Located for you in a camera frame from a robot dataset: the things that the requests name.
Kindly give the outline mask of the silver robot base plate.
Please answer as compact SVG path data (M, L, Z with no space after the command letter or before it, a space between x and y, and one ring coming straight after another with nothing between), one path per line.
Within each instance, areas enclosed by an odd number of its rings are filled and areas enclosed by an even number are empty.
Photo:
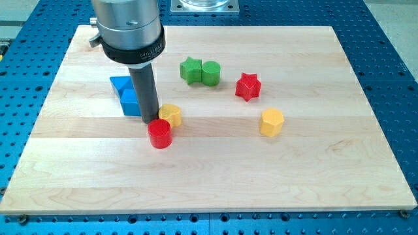
M239 14L239 0L171 0L173 15Z

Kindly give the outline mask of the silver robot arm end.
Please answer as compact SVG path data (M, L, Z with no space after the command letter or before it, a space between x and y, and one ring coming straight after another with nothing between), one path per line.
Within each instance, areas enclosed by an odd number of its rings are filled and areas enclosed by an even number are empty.
M92 0L98 33L89 39L105 55L127 65L147 63L165 49L157 0Z

